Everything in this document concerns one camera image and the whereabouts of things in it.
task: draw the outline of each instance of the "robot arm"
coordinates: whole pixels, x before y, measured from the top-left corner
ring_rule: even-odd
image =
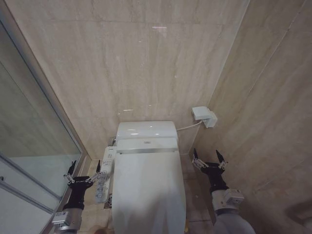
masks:
[[[76,234],[81,225],[81,213],[84,209],[84,194],[101,176],[100,160],[97,171],[92,176],[77,176],[72,178],[76,161],[74,161],[64,177],[68,180],[67,185],[72,190],[68,202],[63,211],[55,213],[52,224],[55,226],[55,234]]]
[[[216,214],[214,232],[216,234],[255,234],[252,226],[238,214],[238,206],[244,200],[240,190],[229,189],[222,178],[227,162],[218,150],[216,150],[219,163],[203,162],[198,158],[194,149],[193,161],[202,173],[206,174],[210,181],[210,193]]]

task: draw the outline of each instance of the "toilet lid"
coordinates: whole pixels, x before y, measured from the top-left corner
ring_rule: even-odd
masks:
[[[178,151],[117,154],[112,209],[116,234],[183,234],[186,206]]]

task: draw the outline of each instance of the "power cord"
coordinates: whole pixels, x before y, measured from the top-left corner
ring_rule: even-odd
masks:
[[[198,122],[198,123],[196,123],[196,124],[193,124],[193,125],[191,125],[191,126],[187,126],[187,127],[184,127],[184,128],[179,128],[179,129],[177,129],[177,131],[181,131],[181,130],[193,128],[193,127],[195,127],[196,125],[201,124],[202,122],[203,122],[203,120],[201,120],[200,122]]]

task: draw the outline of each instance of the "wall outlet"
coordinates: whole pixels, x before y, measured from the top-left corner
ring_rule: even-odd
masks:
[[[203,120],[206,128],[213,128],[218,120],[214,112],[206,106],[193,107],[192,113],[195,120]]]

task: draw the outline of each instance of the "toilet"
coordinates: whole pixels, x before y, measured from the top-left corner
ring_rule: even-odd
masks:
[[[115,234],[183,234],[185,190],[172,121],[122,122],[115,155]]]

